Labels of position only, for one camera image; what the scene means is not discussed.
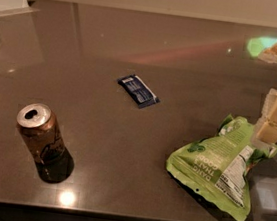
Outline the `green rice chip bag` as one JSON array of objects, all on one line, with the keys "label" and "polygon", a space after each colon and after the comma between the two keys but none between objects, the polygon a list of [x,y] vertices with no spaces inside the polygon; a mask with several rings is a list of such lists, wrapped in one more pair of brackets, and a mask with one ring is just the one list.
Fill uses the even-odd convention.
[{"label": "green rice chip bag", "polygon": [[244,117],[225,117],[214,137],[191,142],[170,154],[166,169],[177,181],[237,221],[250,214],[246,175],[277,154],[277,145],[254,146],[254,125]]}]

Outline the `brown soda can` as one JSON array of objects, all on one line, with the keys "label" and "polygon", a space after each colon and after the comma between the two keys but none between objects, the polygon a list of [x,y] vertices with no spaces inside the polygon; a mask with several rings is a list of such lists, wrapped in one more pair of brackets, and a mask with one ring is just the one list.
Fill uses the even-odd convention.
[{"label": "brown soda can", "polygon": [[74,169],[58,120],[49,106],[29,104],[17,114],[17,130],[34,159],[37,173],[46,183],[61,183]]}]

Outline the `blue snack packet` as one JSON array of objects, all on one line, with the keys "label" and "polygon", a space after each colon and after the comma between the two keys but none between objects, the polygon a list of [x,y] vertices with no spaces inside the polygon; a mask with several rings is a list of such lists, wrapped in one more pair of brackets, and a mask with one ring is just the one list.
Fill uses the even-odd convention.
[{"label": "blue snack packet", "polygon": [[142,81],[138,75],[128,75],[117,80],[125,91],[138,105],[139,109],[149,107],[160,102],[158,96]]}]

